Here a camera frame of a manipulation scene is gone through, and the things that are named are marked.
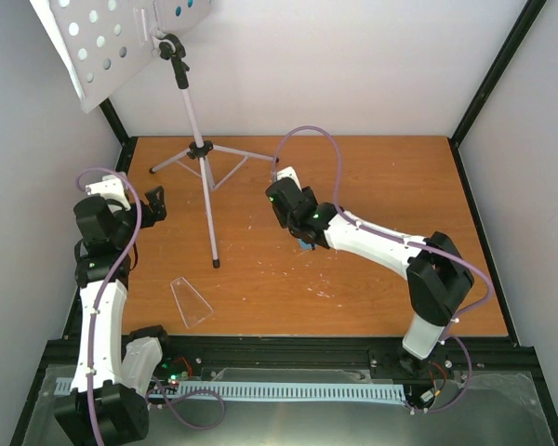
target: blue object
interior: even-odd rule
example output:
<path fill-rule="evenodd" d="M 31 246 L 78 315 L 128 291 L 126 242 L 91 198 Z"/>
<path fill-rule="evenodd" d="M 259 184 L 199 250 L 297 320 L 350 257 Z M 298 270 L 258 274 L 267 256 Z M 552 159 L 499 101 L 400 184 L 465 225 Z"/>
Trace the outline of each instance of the blue object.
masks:
<path fill-rule="evenodd" d="M 303 242 L 302 239 L 298 239 L 298 243 L 299 243 L 299 247 L 300 247 L 301 249 L 305 249 L 305 250 L 312 249 L 312 245 L 311 245 L 311 244 L 307 244 L 306 242 Z"/>

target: robotic arm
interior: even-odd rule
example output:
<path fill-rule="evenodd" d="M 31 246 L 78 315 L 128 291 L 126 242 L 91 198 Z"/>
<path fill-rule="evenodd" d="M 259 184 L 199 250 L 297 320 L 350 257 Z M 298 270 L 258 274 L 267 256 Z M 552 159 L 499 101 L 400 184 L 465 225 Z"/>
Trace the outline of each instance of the robotic arm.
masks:
<path fill-rule="evenodd" d="M 144 439 L 149 430 L 149 415 L 144 396 L 153 371 L 168 347 L 161 326 L 148 327 L 130 334 L 122 361 L 122 312 L 126 302 L 127 256 L 106 285 L 96 319 L 92 347 L 93 371 L 87 369 L 89 320 L 98 290 L 113 263 L 127 247 L 141 206 L 142 228 L 166 218 L 164 189 L 160 186 L 145 194 L 148 203 L 130 204 L 122 181 L 106 176 L 86 186 L 87 198 L 74 207 L 82 240 L 75 246 L 74 277 L 83 305 L 83 326 L 79 358 L 68 397 L 56 400 L 54 414 L 74 445 L 95 444 L 88 412 L 87 373 L 94 373 L 93 388 L 100 432 L 106 444 L 120 445 Z M 86 254 L 81 255 L 81 247 Z"/>
<path fill-rule="evenodd" d="M 288 167 L 266 190 L 272 209 L 282 228 L 291 235 L 325 249 L 348 251 L 365 257 L 407 280 L 411 306 L 415 312 L 403 339 L 403 348 L 419 360 L 430 356 L 451 318 L 473 286 L 468 269 L 441 256 L 397 243 L 360 230 L 341 216 L 332 203 L 318 203 L 310 187 L 301 188 L 296 172 Z M 443 233 L 430 238 L 410 236 L 378 225 L 344 211 L 346 216 L 364 226 L 425 243 L 460 256 L 452 241 Z"/>

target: gray floor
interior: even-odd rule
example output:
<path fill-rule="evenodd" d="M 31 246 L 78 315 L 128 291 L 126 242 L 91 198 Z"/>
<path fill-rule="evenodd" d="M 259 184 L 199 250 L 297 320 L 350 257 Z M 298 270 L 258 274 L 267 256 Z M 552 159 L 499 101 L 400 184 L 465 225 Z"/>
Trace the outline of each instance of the gray floor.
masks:
<path fill-rule="evenodd" d="M 58 374 L 46 377 L 25 444 L 70 444 L 51 414 L 50 392 Z M 219 415 L 216 404 L 199 400 L 177 407 L 190 421 L 210 423 Z M 411 416 L 404 407 L 369 403 L 229 401 L 223 423 L 204 432 L 182 426 L 167 410 L 153 410 L 148 438 L 133 444 L 526 446 L 553 442 L 527 375 L 481 374 L 464 400 L 441 414 Z"/>

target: tabletop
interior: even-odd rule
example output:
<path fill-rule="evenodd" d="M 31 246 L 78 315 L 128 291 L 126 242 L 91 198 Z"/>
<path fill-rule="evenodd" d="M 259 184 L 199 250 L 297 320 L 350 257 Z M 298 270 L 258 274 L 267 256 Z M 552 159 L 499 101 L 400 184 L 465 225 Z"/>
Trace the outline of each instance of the tabletop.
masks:
<path fill-rule="evenodd" d="M 273 154 L 281 137 L 214 137 L 216 144 Z M 149 168 L 186 149 L 192 138 L 140 138 L 129 179 L 142 194 L 163 185 L 167 219 L 139 234 L 123 329 L 162 324 L 191 335 L 404 335 L 413 316 L 405 281 L 346 252 L 302 250 L 282 230 L 264 191 L 271 163 L 248 159 L 211 192 L 221 267 L 213 269 L 200 178 L 179 164 Z M 408 234 L 449 235 L 461 255 L 486 270 L 457 168 L 445 137 L 336 137 L 342 150 L 339 204 L 365 220 Z M 323 137 L 291 138 L 279 167 L 294 166 L 319 202 L 332 200 L 337 158 Z M 219 181 L 241 161 L 212 151 Z M 184 159 L 198 170 L 198 163 Z M 187 328 L 170 284 L 183 277 L 213 314 Z M 485 294 L 476 279 L 463 305 Z M 464 315 L 453 333 L 506 335 L 493 298 Z"/>

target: round hole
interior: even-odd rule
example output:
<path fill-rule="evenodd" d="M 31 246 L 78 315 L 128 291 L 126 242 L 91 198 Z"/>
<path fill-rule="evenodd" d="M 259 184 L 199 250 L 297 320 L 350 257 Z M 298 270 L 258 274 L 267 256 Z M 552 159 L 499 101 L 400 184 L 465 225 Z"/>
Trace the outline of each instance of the round hole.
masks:
<path fill-rule="evenodd" d="M 68 32 L 70 33 L 70 35 L 77 35 L 78 34 L 78 24 L 76 22 L 71 23 L 68 27 Z"/>

